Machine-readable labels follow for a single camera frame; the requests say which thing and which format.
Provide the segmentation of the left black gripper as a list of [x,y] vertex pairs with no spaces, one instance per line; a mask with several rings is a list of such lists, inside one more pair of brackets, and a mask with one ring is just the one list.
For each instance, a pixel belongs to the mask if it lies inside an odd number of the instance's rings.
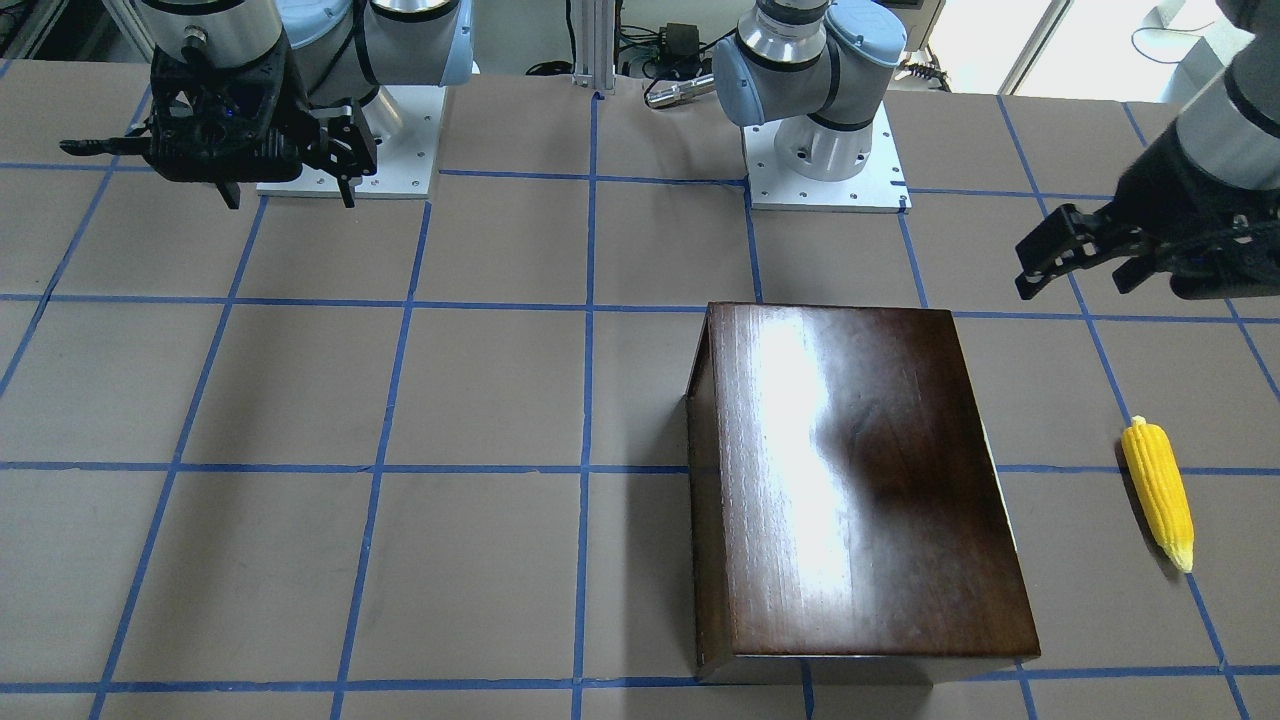
[[1228,228],[1244,211],[1245,191],[1201,169],[1184,154],[1178,132],[1166,129],[1123,173],[1115,219],[1064,204],[1016,243],[1015,288],[1029,301],[1061,275],[1132,255],[1143,236],[1140,252],[1112,272],[1117,292],[1130,293],[1152,275],[1170,273],[1179,243]]

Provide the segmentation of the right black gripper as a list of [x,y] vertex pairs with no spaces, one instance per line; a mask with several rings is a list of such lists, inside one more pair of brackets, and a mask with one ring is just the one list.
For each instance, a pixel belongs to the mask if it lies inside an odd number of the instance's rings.
[[[378,173],[378,140],[362,108],[355,100],[314,106],[301,97],[291,100],[291,141],[300,161],[335,178],[343,205],[355,208],[355,187]],[[241,184],[212,183],[230,210],[241,208]]]

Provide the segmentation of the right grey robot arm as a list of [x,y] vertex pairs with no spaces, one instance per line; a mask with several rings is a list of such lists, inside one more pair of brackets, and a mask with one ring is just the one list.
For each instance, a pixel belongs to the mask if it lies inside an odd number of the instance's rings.
[[125,138],[163,178],[262,195],[428,199],[470,1],[142,1],[152,106]]

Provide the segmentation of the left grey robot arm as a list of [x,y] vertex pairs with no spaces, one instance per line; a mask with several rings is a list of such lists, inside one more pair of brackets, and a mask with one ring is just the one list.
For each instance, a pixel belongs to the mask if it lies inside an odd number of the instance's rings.
[[[1184,300],[1277,293],[1277,4],[1219,10],[1251,41],[1120,176],[1108,204],[1065,204],[1018,243],[1021,299],[1114,258],[1121,293],[1157,273]],[[716,92],[736,126],[782,123],[786,167],[844,181],[858,152],[833,164],[820,154],[870,136],[905,41],[878,3],[759,1],[714,46]]]

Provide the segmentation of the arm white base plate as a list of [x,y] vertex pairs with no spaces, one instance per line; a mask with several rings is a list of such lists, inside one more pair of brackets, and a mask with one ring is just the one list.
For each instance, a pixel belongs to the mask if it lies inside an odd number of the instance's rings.
[[905,214],[913,201],[886,105],[836,131],[809,117],[742,128],[751,205],[768,211]]
[[[447,88],[436,86],[381,86],[362,111],[375,145],[376,173],[349,173],[353,199],[420,199],[431,193],[436,169]],[[330,140],[355,150],[356,129],[342,129],[349,109],[319,111]],[[340,199],[338,177],[303,164],[297,179],[259,183],[259,195]]]

